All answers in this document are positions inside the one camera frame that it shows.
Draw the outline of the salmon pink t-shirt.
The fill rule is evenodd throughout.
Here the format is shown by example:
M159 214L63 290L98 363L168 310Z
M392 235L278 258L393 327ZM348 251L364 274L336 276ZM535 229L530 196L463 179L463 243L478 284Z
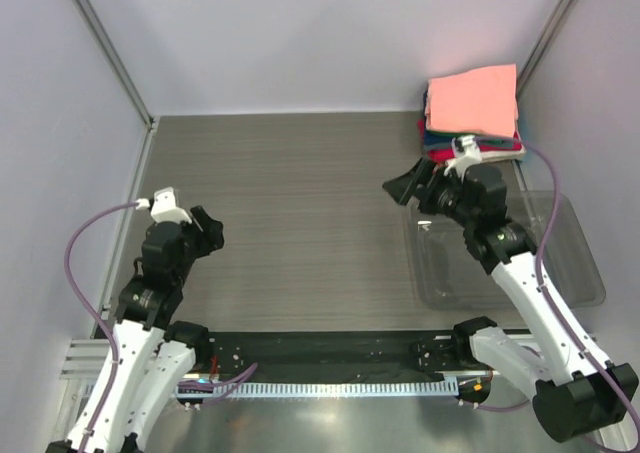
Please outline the salmon pink t-shirt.
M430 79L424 107L427 129L512 137L519 116L516 80L514 64Z

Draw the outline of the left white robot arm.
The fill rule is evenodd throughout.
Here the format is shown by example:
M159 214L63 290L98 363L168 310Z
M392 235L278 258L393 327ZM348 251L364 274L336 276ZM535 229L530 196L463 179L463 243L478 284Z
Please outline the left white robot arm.
M110 351L84 410L50 452L141 452L183 376L212 360L207 327L172 319L194 263L224 246L223 224L202 206L155 217L118 295Z

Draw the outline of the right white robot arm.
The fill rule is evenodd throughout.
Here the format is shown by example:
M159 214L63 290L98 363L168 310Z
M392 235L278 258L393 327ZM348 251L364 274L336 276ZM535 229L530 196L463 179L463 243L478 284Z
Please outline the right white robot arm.
M534 354L493 320L477 317L453 327L450 353L458 366L498 371L558 443L626 416L639 420L631 404L638 375L630 364L614 363L568 308L546 271L543 246L509 216L498 169L475 164L458 172L422 158L383 189L398 205L416 200L420 212L461 226L467 251L507 294L540 350Z

